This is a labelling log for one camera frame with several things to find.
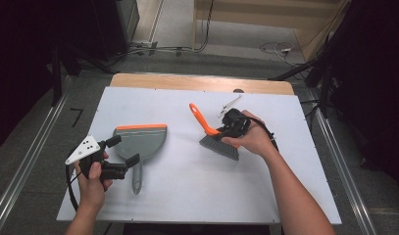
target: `dustpan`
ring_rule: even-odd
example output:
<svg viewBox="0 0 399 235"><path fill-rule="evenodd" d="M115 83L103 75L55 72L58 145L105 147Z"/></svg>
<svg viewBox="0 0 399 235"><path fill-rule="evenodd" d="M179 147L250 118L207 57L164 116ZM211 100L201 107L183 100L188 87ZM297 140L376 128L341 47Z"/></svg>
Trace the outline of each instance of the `dustpan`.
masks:
<svg viewBox="0 0 399 235"><path fill-rule="evenodd" d="M115 148L117 154L129 159L140 155L140 162L132 168L132 191L139 194L142 185L144 160L154 156L167 136L166 124L142 124L117 126L114 135L121 135L122 142Z"/></svg>

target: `gray brush head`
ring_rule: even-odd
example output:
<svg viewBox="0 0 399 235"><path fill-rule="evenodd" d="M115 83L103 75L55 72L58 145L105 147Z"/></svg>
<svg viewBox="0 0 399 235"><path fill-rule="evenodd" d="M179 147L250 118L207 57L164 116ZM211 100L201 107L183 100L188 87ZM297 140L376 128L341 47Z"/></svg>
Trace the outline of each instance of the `gray brush head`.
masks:
<svg viewBox="0 0 399 235"><path fill-rule="evenodd" d="M238 150L235 147L226 144L221 140L217 140L210 135L206 135L205 137L203 137L203 139L201 139L199 143L203 147L210 149L220 155L223 155L235 161L239 160Z"/></svg>

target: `hand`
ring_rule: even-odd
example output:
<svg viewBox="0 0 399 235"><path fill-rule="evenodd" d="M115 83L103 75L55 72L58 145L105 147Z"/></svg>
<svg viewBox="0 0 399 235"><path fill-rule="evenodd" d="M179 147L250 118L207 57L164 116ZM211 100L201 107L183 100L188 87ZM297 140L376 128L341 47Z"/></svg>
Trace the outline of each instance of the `hand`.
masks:
<svg viewBox="0 0 399 235"><path fill-rule="evenodd" d="M248 111L242 111L242 113L250 118L259 119ZM253 120L251 121L250 127L244 136L239 138L224 137L222 138L222 141L226 144L234 146L243 146L251 153L260 156L263 156L274 149L273 143L267 132L262 126Z"/></svg>
<svg viewBox="0 0 399 235"><path fill-rule="evenodd" d="M104 152L104 159L108 159L107 153ZM80 172L79 162L75 162L76 172ZM77 177L80 191L80 203L78 209L89 210L98 213L105 202L104 192L113 184L113 181L104 180L101 183L99 177L101 176L101 164L95 162L89 170L88 178L83 174Z"/></svg>

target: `white table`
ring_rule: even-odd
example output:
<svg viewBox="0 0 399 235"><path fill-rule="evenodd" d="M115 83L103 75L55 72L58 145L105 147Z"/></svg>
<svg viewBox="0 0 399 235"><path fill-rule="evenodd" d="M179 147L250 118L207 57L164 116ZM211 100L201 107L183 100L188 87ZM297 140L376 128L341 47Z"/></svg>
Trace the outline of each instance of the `white table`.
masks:
<svg viewBox="0 0 399 235"><path fill-rule="evenodd" d="M194 103L208 123L219 127L217 113L238 95L228 92L107 87L89 133L112 136L117 125L166 123L162 149L144 164L139 195L131 189L131 170L108 190L99 220L174 223L278 223L270 174L264 161L243 148L238 162L203 148L204 132L188 108ZM280 152L333 224L341 223L304 114L296 96L243 94L235 105L262 118L275 133ZM111 163L121 163L107 149ZM74 184L79 199L77 184ZM66 193L58 220L75 211Z"/></svg>

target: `gray floor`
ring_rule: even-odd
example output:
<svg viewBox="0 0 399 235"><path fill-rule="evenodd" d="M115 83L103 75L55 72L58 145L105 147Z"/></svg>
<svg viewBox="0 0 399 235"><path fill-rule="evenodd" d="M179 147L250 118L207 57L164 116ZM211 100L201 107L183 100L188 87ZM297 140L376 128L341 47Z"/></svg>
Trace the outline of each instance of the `gray floor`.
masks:
<svg viewBox="0 0 399 235"><path fill-rule="evenodd" d="M157 30L156 39L160 39L159 25ZM284 39L276 38L275 40L283 41ZM241 58L226 54L224 46L221 50L218 48L215 46L210 50L219 51L216 53L183 53L180 57L168 52L157 52L153 56L128 55L116 63L114 69L121 72L208 74L250 79L273 77L290 69L290 65L277 59L276 56L268 59L259 56L253 59L250 56ZM66 222L56 221L66 190L64 173L66 154L87 134L103 89L112 78L110 74L104 74L91 66L83 67L85 70L79 77L72 77L73 84L67 90L65 104L46 142L37 154L34 167L13 208L8 213L0 234L62 234L68 226ZM294 92L300 100L309 100L308 89L303 85L302 78L299 74L296 77L290 77L288 81L293 84ZM49 91L19 123L0 148L0 197L15 176L23 158L27 156L29 146L50 112L51 99L52 92ZM83 109L82 116L75 127L72 125L77 113L71 111L71 108ZM302 105L302 109L308 113L312 106ZM396 183L383 172L359 167L361 155L350 128L344 121L337 118L334 110L329 110L329 114L330 125L366 207L371 213L377 234L399 234L399 191ZM335 226L337 234L362 234L341 178L331 159L323 133L316 121L313 122L312 133L343 222ZM102 234L107 225L107 222L98 222L96 234ZM109 234L121 234L122 230L123 225L115 223ZM279 234L278 226L273 227L273 234Z"/></svg>

